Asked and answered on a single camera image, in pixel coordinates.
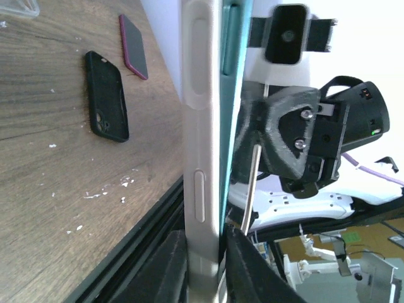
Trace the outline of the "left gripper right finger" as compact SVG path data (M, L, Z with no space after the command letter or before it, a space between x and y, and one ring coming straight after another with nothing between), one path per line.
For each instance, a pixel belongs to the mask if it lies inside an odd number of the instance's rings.
M231 302L301 303L305 300L280 278L242 231L225 226L226 279Z

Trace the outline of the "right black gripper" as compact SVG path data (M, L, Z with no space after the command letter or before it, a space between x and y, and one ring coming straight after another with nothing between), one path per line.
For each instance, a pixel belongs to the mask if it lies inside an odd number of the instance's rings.
M290 86L264 97L258 87L242 89L232 164L232 182L248 183L253 148L260 145L259 171L280 176L282 190L297 199L311 198L338 180L340 153L350 106L324 102L330 116L304 119L314 112L320 91Z

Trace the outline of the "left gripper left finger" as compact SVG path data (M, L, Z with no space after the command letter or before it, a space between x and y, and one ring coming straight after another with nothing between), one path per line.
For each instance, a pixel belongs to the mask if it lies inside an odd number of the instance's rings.
M172 231L113 302L186 301L187 249L183 230Z

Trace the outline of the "beige phone case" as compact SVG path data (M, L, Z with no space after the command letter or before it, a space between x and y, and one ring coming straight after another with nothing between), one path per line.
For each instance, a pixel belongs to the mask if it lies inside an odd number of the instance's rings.
M189 302L218 302L221 1L181 1Z

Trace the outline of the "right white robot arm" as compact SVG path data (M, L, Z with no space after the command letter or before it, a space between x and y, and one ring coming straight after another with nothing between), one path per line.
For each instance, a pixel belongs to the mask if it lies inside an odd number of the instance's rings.
M370 81L337 76L321 88L276 86L269 94L245 82L225 220L242 222L255 145L261 157L251 232L293 223L329 230L401 202L403 178L392 158L364 164L349 155L388 130L386 103Z

